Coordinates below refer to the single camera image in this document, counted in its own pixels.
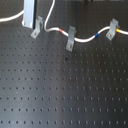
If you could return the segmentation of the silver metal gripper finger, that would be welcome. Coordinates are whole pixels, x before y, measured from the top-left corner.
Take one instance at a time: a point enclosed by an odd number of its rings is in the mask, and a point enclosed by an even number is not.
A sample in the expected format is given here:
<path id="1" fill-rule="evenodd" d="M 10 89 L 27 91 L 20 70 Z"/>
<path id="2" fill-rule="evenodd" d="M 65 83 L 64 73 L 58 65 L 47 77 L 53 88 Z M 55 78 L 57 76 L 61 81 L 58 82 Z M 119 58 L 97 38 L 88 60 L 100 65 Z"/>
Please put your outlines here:
<path id="1" fill-rule="evenodd" d="M 33 28 L 35 20 L 36 0 L 24 0 L 23 21 L 24 27 Z"/>

